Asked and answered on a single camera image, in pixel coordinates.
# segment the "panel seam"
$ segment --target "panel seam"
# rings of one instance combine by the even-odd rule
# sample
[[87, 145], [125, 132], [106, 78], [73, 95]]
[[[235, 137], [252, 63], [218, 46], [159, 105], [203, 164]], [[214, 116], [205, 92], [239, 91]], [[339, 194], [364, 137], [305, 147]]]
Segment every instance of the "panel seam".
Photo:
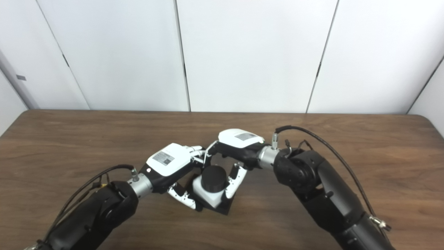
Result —
[[40, 9], [40, 12], [41, 12], [42, 15], [43, 15], [43, 18], [45, 19], [46, 24], [48, 25], [49, 30], [51, 31], [52, 37], [54, 38], [55, 43], [57, 44], [57, 47], [59, 47], [59, 50], [60, 50], [60, 52], [62, 53], [62, 57], [63, 57], [63, 59], [65, 60], [66, 64], [68, 65], [69, 71], [71, 72], [71, 75], [72, 75], [72, 77], [74, 78], [74, 81], [75, 81], [75, 83], [77, 84], [77, 87], [79, 88], [79, 91], [80, 91], [80, 93], [82, 94], [83, 99], [84, 99], [85, 102], [86, 102], [86, 105], [88, 106], [88, 109], [91, 110], [91, 106], [89, 105], [88, 100], [86, 99], [86, 96], [85, 96], [85, 94], [83, 93], [82, 88], [80, 87], [80, 84], [79, 84], [79, 82], [77, 81], [77, 78], [76, 78], [75, 75], [74, 75], [74, 72], [72, 71], [72, 68], [71, 68], [71, 67], [69, 66], [69, 64], [68, 64], [68, 60], [66, 59], [66, 56], [65, 56], [65, 54], [63, 53], [62, 48], [60, 47], [59, 41], [57, 40], [56, 36], [54, 35], [54, 32], [52, 31], [51, 26], [49, 25], [48, 19], [46, 18], [45, 13], [43, 12], [42, 7], [40, 6], [39, 1], [36, 0], [36, 3], [37, 3], [37, 6], [38, 6], [39, 9]]
[[316, 83], [317, 83], [317, 78], [319, 76], [319, 72], [321, 71], [321, 67], [322, 67], [322, 61], [324, 60], [324, 55], [325, 55], [325, 50], [327, 49], [327, 44], [329, 42], [329, 38], [330, 38], [330, 33], [332, 31], [332, 27], [333, 27], [333, 23], [334, 23], [334, 19], [336, 17], [336, 12], [337, 12], [337, 7], [339, 6], [339, 1], [337, 0], [336, 2], [336, 7], [334, 9], [334, 13], [333, 13], [333, 17], [332, 17], [332, 21], [330, 23], [330, 28], [329, 28], [329, 32], [327, 33], [327, 38], [325, 40], [325, 44], [324, 44], [324, 49], [322, 50], [322, 55], [321, 55], [321, 60], [319, 61], [319, 66], [317, 68], [317, 72], [316, 72], [316, 77], [314, 78], [314, 82], [313, 82], [313, 87], [311, 89], [311, 93], [310, 93], [310, 98], [308, 100], [308, 104], [307, 104], [307, 110], [305, 111], [305, 113], [308, 113], [308, 110], [310, 108], [310, 104], [311, 104], [311, 99], [313, 97], [313, 93], [314, 93], [314, 88], [316, 87]]
[[419, 91], [418, 95], [416, 96], [415, 100], [413, 101], [412, 105], [410, 105], [410, 108], [407, 110], [407, 112], [405, 114], [408, 114], [410, 112], [410, 110], [413, 108], [413, 106], [415, 105], [416, 101], [418, 100], [419, 96], [422, 94], [422, 92], [424, 91], [425, 87], [427, 86], [427, 84], [430, 82], [430, 80], [432, 79], [432, 77], [435, 75], [437, 69], [441, 66], [442, 62], [444, 60], [444, 56], [441, 58], [441, 60], [439, 61], [438, 65], [436, 66], [436, 68], [433, 70], [432, 74], [430, 75], [430, 77], [427, 79], [427, 81], [425, 82], [424, 86], [422, 87], [422, 89]]
[[178, 37], [179, 37], [180, 57], [182, 59], [182, 69], [183, 69], [183, 79], [185, 82], [186, 101], [188, 103], [188, 112], [191, 112], [190, 91], [188, 89], [188, 78], [186, 75], [185, 56], [183, 55], [182, 31], [180, 29], [179, 10], [177, 7], [177, 0], [173, 0], [173, 2], [174, 2], [174, 13], [176, 15], [177, 33], [178, 33]]

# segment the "black base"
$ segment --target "black base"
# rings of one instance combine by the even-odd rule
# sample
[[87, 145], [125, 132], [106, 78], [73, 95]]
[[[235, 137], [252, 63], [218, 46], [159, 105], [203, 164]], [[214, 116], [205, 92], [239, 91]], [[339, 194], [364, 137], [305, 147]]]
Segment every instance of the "black base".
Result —
[[223, 215], [228, 215], [228, 212], [230, 211], [231, 208], [231, 204], [233, 203], [234, 197], [236, 196], [236, 194], [234, 194], [234, 196], [231, 199], [224, 199], [225, 196], [223, 196], [222, 198], [222, 202], [216, 207], [212, 207], [210, 204], [208, 204], [208, 202], [206, 202], [204, 199], [200, 198], [200, 196], [198, 196], [197, 194], [194, 193], [193, 191], [193, 181], [196, 177], [198, 177], [198, 174], [194, 174], [191, 179], [188, 181], [188, 183], [185, 186], [185, 190], [188, 191], [188, 193], [190, 195], [192, 195], [193, 199], [196, 202], [199, 202], [200, 204], [202, 204], [203, 207], [205, 207], [206, 209], [212, 210], [214, 212], [223, 214]]

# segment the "silver connector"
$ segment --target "silver connector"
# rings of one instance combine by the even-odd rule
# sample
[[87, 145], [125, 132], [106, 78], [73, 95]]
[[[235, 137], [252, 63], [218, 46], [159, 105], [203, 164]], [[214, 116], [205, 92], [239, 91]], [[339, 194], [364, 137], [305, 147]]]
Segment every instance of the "silver connector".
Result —
[[271, 138], [271, 147], [273, 149], [278, 149], [278, 134], [274, 133], [273, 137]]
[[133, 177], [134, 182], [139, 181], [139, 176], [137, 175], [137, 170], [135, 168], [131, 169], [131, 176]]
[[391, 226], [389, 226], [389, 225], [387, 225], [387, 223], [385, 223], [385, 221], [383, 221], [383, 220], [381, 220], [381, 219], [379, 219], [379, 218], [377, 218], [377, 217], [374, 217], [374, 216], [369, 216], [369, 219], [373, 222], [373, 223], [375, 223], [379, 228], [382, 228], [382, 229], [385, 229], [385, 230], [387, 230], [387, 231], [390, 231], [391, 229], [392, 229], [392, 227]]
[[263, 169], [273, 171], [273, 163], [278, 153], [279, 149], [273, 149], [271, 146], [263, 147], [258, 154], [259, 166]]
[[128, 183], [131, 185], [131, 188], [134, 190], [137, 197], [141, 199], [149, 195], [153, 191], [153, 184], [143, 173], [138, 174], [137, 179], [138, 181], [134, 181], [134, 179], [131, 179], [128, 181]]

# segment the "white robotic hand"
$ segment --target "white robotic hand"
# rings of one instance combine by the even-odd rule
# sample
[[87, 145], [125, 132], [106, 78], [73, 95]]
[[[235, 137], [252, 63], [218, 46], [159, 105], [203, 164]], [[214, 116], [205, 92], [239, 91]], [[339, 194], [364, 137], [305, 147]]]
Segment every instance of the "white robotic hand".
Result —
[[171, 143], [150, 156], [140, 170], [137, 178], [128, 183], [134, 189], [139, 199], [149, 193], [169, 193], [173, 198], [193, 209], [199, 205], [189, 197], [189, 194], [177, 181], [193, 170], [203, 167], [205, 150], [201, 146], [182, 146]]

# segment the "robotic arm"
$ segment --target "robotic arm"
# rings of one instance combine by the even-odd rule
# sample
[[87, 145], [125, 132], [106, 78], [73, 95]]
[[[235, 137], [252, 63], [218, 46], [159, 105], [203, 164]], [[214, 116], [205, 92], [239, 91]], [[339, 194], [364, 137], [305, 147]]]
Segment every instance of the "robotic arm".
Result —
[[269, 145], [253, 133], [228, 129], [207, 149], [204, 165], [220, 153], [243, 162], [248, 170], [273, 171], [278, 182], [293, 191], [318, 226], [329, 232], [342, 249], [394, 250], [375, 224], [386, 230], [390, 227], [365, 212], [357, 195], [328, 161], [313, 150], [291, 149], [289, 143], [281, 150], [277, 145], [277, 133]]
[[134, 167], [121, 165], [131, 170], [130, 180], [102, 185], [56, 223], [43, 241], [27, 250], [95, 250], [114, 228], [134, 215], [139, 199], [150, 193], [168, 192], [190, 208], [201, 210], [177, 181], [194, 167], [202, 166], [200, 157], [204, 152], [200, 146], [172, 143], [149, 157], [138, 174]]

